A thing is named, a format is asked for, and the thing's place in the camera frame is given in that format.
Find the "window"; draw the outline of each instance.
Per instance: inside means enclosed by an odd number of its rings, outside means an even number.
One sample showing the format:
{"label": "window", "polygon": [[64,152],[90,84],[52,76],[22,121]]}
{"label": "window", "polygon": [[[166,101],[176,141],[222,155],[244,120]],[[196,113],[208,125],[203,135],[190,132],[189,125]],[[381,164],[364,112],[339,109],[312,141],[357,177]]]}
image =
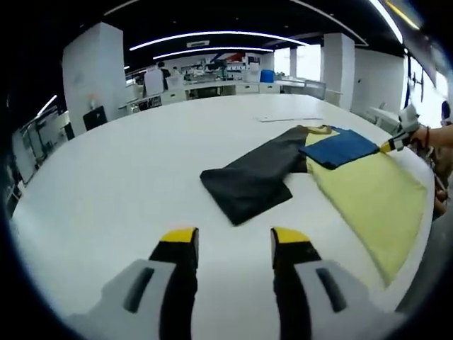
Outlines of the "window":
{"label": "window", "polygon": [[[417,108],[420,115],[421,124],[432,128],[439,128],[441,121],[442,102],[447,99],[447,80],[440,74],[436,74],[437,89],[431,81],[431,78],[423,71],[421,65],[411,58],[411,81],[412,87],[411,100]],[[423,100],[421,79],[423,73]]]}
{"label": "window", "polygon": [[289,48],[281,48],[274,51],[274,71],[275,73],[283,72],[289,76]]}
{"label": "window", "polygon": [[297,78],[321,80],[321,46],[299,46],[296,63]]}

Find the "blue bin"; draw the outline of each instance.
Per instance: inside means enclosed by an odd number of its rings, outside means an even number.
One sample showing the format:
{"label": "blue bin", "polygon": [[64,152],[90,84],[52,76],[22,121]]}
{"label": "blue bin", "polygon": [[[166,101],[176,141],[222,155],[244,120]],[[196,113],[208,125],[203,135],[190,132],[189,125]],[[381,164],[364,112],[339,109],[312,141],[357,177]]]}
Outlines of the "blue bin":
{"label": "blue bin", "polygon": [[273,83],[274,82],[274,71],[271,69],[263,69],[261,71],[261,83]]}

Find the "person's arm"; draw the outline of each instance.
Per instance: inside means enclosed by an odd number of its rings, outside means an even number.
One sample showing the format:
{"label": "person's arm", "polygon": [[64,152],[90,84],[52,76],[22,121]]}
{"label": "person's arm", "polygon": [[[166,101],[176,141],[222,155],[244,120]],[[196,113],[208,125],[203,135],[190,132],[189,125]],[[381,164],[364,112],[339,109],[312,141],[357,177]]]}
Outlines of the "person's arm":
{"label": "person's arm", "polygon": [[[425,146],[427,140],[428,129],[420,127],[412,136],[420,140]],[[431,147],[453,147],[453,125],[441,127],[439,129],[430,129],[428,135],[428,145]]]}

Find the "floor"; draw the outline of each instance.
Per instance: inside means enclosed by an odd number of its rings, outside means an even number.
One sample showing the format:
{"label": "floor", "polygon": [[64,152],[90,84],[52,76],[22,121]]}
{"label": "floor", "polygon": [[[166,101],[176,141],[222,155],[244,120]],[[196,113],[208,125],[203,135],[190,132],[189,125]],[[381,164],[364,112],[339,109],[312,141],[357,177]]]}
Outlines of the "floor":
{"label": "floor", "polygon": [[[453,197],[453,176],[449,179],[449,196]],[[412,313],[431,291],[453,250],[453,200],[447,213],[433,222],[428,244],[412,285],[398,309]]]}

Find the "ceiling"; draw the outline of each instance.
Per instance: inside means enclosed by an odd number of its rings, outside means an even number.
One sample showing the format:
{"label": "ceiling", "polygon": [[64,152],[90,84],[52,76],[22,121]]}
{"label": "ceiling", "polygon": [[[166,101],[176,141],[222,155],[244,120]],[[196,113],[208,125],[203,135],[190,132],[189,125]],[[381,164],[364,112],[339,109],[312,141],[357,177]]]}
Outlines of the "ceiling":
{"label": "ceiling", "polygon": [[[11,17],[20,23],[7,37],[10,62],[6,73],[11,81],[8,104],[17,125],[33,118],[44,104],[57,94],[57,102],[65,108],[62,88],[61,57],[64,47],[92,25],[103,21],[123,31],[125,64],[128,71],[148,66],[152,58],[168,52],[185,50],[186,43],[209,40],[210,46],[266,47],[273,39],[253,36],[216,35],[161,42],[135,51],[129,48],[147,41],[181,33],[206,30],[242,30],[269,33],[284,37],[304,36],[301,40],[321,43],[324,33],[343,32],[357,44],[363,38],[369,48],[402,55],[403,48],[374,9],[365,0],[304,0],[305,4],[331,16],[330,18],[294,2],[274,0],[247,2],[220,1],[151,1],[139,0],[114,11],[104,13],[126,0],[57,1],[46,5],[10,4]],[[271,48],[294,45],[281,42]]]}

